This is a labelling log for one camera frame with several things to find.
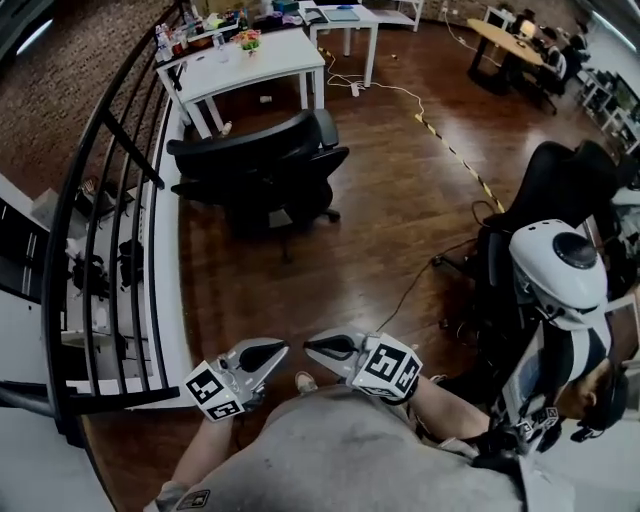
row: black cable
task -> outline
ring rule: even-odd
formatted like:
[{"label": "black cable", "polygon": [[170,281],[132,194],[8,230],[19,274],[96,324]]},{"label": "black cable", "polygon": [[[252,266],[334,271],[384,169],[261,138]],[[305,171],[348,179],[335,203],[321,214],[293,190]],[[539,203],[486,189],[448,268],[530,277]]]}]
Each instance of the black cable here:
[{"label": "black cable", "polygon": [[488,201],[474,201],[473,203],[471,203],[471,213],[473,214],[473,218],[480,226],[486,228],[488,226],[484,222],[482,222],[480,219],[478,219],[478,214],[476,213],[476,205],[478,204],[484,204],[485,206],[487,206],[489,210],[491,210],[491,215],[495,215],[496,211],[493,208],[493,205]]},{"label": "black cable", "polygon": [[[448,252],[451,252],[455,249],[458,249],[464,245],[467,245],[471,242],[475,242],[477,240],[477,238],[469,238],[468,240],[465,240],[464,242],[460,242],[459,244],[454,245],[453,247],[449,247],[448,249],[444,250],[443,252],[438,253],[436,256],[441,256],[444,254],[447,254]],[[400,302],[398,302],[398,306],[396,307],[396,310],[391,313],[391,316],[389,318],[387,318],[380,327],[378,327],[376,329],[376,331],[380,331],[382,330],[382,328],[387,325],[389,322],[391,322],[391,320],[393,320],[393,318],[398,314],[398,311],[400,311],[400,308],[402,307],[402,304],[404,303],[405,299],[407,298],[407,295],[409,295],[409,293],[411,293],[411,290],[413,290],[413,288],[415,287],[416,283],[418,282],[418,280],[420,279],[420,276],[422,276],[422,274],[424,274],[424,271],[427,270],[431,264],[433,263],[433,259],[434,258],[430,258],[429,261],[425,264],[424,267],[422,267],[420,269],[420,272],[418,272],[416,274],[416,277],[413,279],[413,282],[411,283],[411,285],[409,285],[409,288],[407,288],[407,290],[404,292],[404,294],[402,295],[402,298],[400,299]]]}]

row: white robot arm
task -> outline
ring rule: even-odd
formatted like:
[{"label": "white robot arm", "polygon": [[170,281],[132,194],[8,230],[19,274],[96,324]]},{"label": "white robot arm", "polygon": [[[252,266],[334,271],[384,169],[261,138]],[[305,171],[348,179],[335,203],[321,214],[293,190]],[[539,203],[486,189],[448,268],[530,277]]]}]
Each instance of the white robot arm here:
[{"label": "white robot arm", "polygon": [[211,421],[251,411],[261,402],[264,382],[289,352],[283,340],[243,340],[226,354],[203,361],[184,386]]},{"label": "white robot arm", "polygon": [[350,325],[321,332],[305,342],[304,349],[347,386],[392,404],[411,397],[422,368],[413,350],[388,334]]}]

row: flowers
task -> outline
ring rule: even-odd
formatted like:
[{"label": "flowers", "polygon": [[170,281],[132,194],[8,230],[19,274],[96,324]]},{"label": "flowers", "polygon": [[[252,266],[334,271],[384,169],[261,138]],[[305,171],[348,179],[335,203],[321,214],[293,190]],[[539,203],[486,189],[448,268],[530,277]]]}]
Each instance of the flowers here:
[{"label": "flowers", "polygon": [[243,50],[249,52],[249,55],[253,55],[260,46],[260,31],[259,30],[243,30],[239,34],[236,34],[231,38],[234,43],[238,43]]}]

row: bottle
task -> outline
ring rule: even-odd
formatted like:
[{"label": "bottle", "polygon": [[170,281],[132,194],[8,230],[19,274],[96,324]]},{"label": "bottle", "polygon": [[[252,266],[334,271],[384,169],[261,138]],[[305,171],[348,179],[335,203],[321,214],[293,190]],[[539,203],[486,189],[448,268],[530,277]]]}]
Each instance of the bottle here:
[{"label": "bottle", "polygon": [[213,35],[213,46],[216,49],[216,59],[220,63],[229,62],[229,55],[224,44],[224,36],[220,33]]}]

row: metal railing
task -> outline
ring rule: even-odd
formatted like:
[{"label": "metal railing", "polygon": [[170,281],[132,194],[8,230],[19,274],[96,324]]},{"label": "metal railing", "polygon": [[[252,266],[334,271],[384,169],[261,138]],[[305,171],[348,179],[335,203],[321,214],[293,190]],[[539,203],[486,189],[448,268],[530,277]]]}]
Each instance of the metal railing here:
[{"label": "metal railing", "polygon": [[[154,227],[155,205],[158,189],[164,188],[164,182],[149,162],[149,153],[156,144],[164,144],[164,134],[160,133],[158,118],[165,104],[165,90],[157,80],[153,70],[155,55],[155,26],[161,23],[172,25],[180,19],[180,2],[168,8],[152,27],[144,34],[124,60],[115,76],[109,83],[104,94],[96,105],[89,119],[79,146],[73,157],[69,173],[56,207],[52,228],[49,235],[47,256],[44,269],[42,292],[42,336],[46,351],[48,367],[48,382],[46,386],[28,383],[14,383],[0,381],[0,405],[21,407],[29,411],[50,416],[64,423],[69,418],[82,414],[102,411],[118,410],[142,405],[160,400],[174,398],[179,395],[177,387],[170,387],[162,356],[160,332],[157,321],[155,297],[155,268],[154,268]],[[148,109],[152,98],[156,97],[153,108]],[[121,106],[116,115],[113,110]],[[138,139],[144,132],[144,141],[138,148]],[[100,158],[104,151],[102,165],[94,165],[94,160]],[[127,209],[127,191],[131,190],[132,163],[138,168],[135,180],[136,194],[131,215],[131,321],[133,345],[136,352],[137,373],[140,379],[140,390],[127,389],[121,347],[118,347],[120,336],[118,317],[118,249],[120,236],[120,221]],[[100,371],[96,360],[96,345],[93,334],[93,307],[91,291],[91,262],[95,254],[96,236],[104,235],[101,220],[104,218],[102,208],[103,198],[109,189],[109,178],[113,178],[114,171],[118,175],[117,194],[112,212],[112,229],[109,243],[108,261],[108,309],[110,339],[112,343],[113,361],[116,369],[116,394],[104,394],[100,387]],[[90,393],[78,393],[75,388],[67,385],[68,364],[62,343],[63,325],[61,314],[67,300],[67,279],[69,259],[66,253],[69,226],[72,222],[76,195],[83,180],[87,176],[95,176],[98,180],[91,213],[87,225],[86,246],[84,248],[84,279],[82,288],[82,318],[84,325],[84,355],[87,367],[87,379]],[[146,187],[150,199],[147,207],[143,207],[143,187]],[[139,268],[136,262],[140,259],[139,248],[135,241],[139,237],[140,214],[144,209],[148,226],[148,246],[144,247],[148,269],[149,291],[147,300],[150,301],[151,333],[157,361],[157,376],[159,387],[151,389],[149,375],[144,356],[143,340],[140,321],[140,298],[138,296]]]}]

